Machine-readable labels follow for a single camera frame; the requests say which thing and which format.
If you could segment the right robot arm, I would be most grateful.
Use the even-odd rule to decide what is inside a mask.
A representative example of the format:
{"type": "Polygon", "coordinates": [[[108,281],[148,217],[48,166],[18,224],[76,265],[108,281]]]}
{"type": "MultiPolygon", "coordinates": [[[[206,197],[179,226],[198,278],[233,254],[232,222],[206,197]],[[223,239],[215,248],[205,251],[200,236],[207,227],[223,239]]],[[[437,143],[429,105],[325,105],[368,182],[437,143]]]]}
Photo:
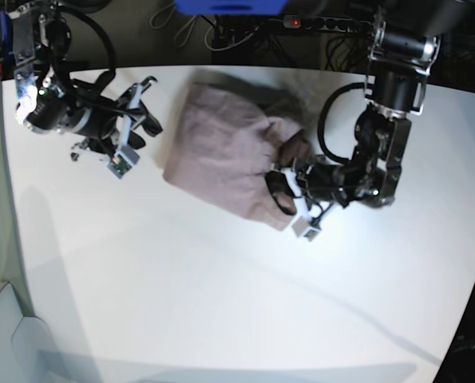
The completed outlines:
{"type": "MultiPolygon", "coordinates": [[[[67,132],[80,137],[72,160],[92,154],[116,177],[140,160],[145,136],[162,133],[144,94],[148,76],[118,98],[103,91],[116,76],[116,53],[96,23],[109,66],[94,82],[74,79],[65,63],[71,33],[65,6],[27,2],[11,13],[18,103],[17,121],[32,132],[67,132]]],[[[282,146],[301,129],[299,103],[278,89],[235,78],[193,82],[180,110],[175,140],[164,168],[171,185],[245,219],[277,225],[295,214],[294,196],[280,167],[282,146]]]]}

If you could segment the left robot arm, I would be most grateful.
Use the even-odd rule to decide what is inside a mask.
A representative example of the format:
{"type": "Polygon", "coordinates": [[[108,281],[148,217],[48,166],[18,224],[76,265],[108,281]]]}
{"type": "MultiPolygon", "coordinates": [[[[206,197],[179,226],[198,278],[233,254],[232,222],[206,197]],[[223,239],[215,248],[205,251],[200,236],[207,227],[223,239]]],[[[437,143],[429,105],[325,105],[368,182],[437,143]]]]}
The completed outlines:
{"type": "Polygon", "coordinates": [[[475,8],[475,1],[382,1],[374,16],[366,78],[334,91],[319,114],[321,154],[296,154],[307,146],[296,134],[281,147],[265,179],[280,211],[301,215],[310,229],[335,207],[361,203],[379,209],[394,202],[412,123],[422,113],[429,75],[442,36],[475,8]],[[361,90],[368,100],[354,125],[350,158],[335,155],[325,141],[331,106],[343,94],[361,90]]]}

